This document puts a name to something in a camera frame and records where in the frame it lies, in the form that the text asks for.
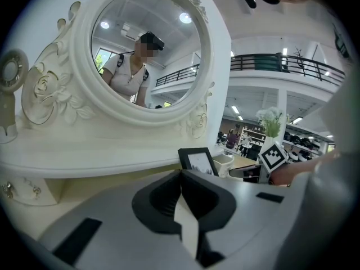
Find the drawer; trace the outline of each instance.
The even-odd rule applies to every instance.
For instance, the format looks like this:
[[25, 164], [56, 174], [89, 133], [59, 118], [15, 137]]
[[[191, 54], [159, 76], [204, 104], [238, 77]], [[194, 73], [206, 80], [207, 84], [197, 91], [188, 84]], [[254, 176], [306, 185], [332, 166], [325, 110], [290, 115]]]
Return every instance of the drawer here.
[[0, 174], [2, 195], [28, 205], [57, 204], [64, 182], [64, 179], [26, 178]]

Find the flower vase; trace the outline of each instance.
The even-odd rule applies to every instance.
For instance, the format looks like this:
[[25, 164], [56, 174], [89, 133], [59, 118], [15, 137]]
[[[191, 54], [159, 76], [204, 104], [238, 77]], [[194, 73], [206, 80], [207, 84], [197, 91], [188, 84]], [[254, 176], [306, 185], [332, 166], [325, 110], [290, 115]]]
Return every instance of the flower vase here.
[[261, 147], [260, 153], [268, 150], [274, 144], [275, 138], [274, 137], [266, 137], [263, 146]]

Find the round mirror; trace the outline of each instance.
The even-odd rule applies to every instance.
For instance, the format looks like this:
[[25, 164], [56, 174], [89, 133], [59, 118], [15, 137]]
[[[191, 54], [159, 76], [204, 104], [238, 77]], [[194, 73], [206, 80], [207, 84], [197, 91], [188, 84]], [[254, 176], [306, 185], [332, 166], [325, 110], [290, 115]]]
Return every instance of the round mirror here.
[[94, 65], [125, 100], [149, 109], [176, 104], [201, 60], [191, 16], [171, 0], [113, 0], [92, 33]]

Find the balcony railing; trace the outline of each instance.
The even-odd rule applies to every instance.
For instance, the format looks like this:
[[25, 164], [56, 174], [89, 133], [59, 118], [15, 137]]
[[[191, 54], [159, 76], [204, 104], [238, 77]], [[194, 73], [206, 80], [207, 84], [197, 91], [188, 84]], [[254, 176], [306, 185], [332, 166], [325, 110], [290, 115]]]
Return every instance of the balcony railing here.
[[[156, 81], [156, 86], [178, 81], [184, 78], [196, 77], [200, 64], [176, 71], [161, 77]], [[325, 83], [340, 86], [345, 78], [344, 72], [324, 63], [279, 54], [247, 54], [231, 58], [230, 71], [260, 70], [276, 71], [298, 74], [301, 77], [310, 77]]]
[[164, 77], [161, 77], [158, 80], [156, 80], [156, 87], [160, 85], [165, 85], [170, 82], [179, 81], [181, 79], [196, 77], [197, 71], [199, 70], [199, 66], [200, 64], [192, 65], [188, 68], [184, 68], [174, 73], [168, 74]]

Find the potted plant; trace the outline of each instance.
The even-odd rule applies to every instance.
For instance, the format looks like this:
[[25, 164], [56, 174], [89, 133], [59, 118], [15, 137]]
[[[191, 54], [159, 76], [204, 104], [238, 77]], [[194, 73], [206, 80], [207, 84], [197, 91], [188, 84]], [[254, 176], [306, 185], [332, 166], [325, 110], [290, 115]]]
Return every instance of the potted plant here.
[[266, 139], [264, 145], [261, 149], [261, 152], [264, 152], [269, 148], [274, 139], [279, 135], [281, 124], [279, 119], [282, 115], [282, 112], [277, 107], [270, 107], [269, 109], [259, 110], [256, 113], [256, 117], [260, 119], [260, 125], [264, 128]]

